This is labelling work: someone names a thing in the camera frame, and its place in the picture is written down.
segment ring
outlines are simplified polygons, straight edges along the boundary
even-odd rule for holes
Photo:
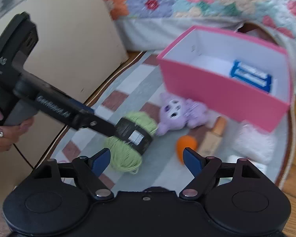
[[[2,138],[3,137],[3,132],[2,131],[0,131],[0,138]]]

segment black yarn label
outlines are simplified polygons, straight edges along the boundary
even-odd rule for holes
[[[115,126],[115,136],[121,141],[125,141],[130,147],[143,155],[152,142],[152,137],[143,128],[134,122],[121,118]]]

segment black handheld device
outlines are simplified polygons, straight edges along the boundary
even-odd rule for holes
[[[18,125],[42,111],[76,130],[89,127],[113,136],[113,124],[23,69],[37,42],[36,25],[26,12],[15,15],[0,36],[0,125]]]
[[[284,236],[290,202],[249,160],[222,163],[189,148],[183,159],[194,179],[179,195],[150,187],[115,197],[99,180],[108,149],[72,163],[45,161],[4,201],[10,237]],[[218,186],[224,177],[232,181]]]

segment white barcode sticker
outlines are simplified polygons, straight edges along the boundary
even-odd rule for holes
[[[133,144],[138,145],[141,143],[141,140],[144,138],[144,135],[142,135],[137,130],[133,131],[133,133],[128,138]]]

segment green yarn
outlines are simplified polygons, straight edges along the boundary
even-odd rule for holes
[[[145,112],[130,112],[124,118],[136,123],[152,137],[157,130],[157,123]],[[108,137],[104,147],[111,151],[111,166],[121,172],[136,174],[142,163],[141,155],[126,142],[115,136]]]

